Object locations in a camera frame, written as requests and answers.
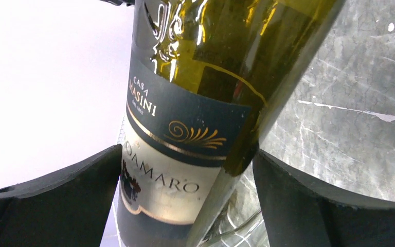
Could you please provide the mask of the wine bottle with cream label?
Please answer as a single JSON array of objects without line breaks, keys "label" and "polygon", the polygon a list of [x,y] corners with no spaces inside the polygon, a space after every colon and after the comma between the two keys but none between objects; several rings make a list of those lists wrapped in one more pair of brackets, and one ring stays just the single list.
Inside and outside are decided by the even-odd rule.
[{"label": "wine bottle with cream label", "polygon": [[117,221],[198,246],[343,1],[135,1]]}]

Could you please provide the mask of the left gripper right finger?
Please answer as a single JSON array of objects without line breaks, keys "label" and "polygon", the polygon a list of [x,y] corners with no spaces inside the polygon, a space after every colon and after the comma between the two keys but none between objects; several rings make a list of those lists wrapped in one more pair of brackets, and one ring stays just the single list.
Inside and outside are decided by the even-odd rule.
[{"label": "left gripper right finger", "polygon": [[253,174],[271,246],[395,246],[395,202],[331,185],[263,150]]}]

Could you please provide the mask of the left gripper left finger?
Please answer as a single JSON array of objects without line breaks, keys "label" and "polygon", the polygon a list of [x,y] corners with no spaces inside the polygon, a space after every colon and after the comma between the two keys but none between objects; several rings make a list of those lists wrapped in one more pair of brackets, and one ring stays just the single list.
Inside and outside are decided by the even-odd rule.
[{"label": "left gripper left finger", "polygon": [[99,246],[121,168],[120,144],[0,189],[0,246]]}]

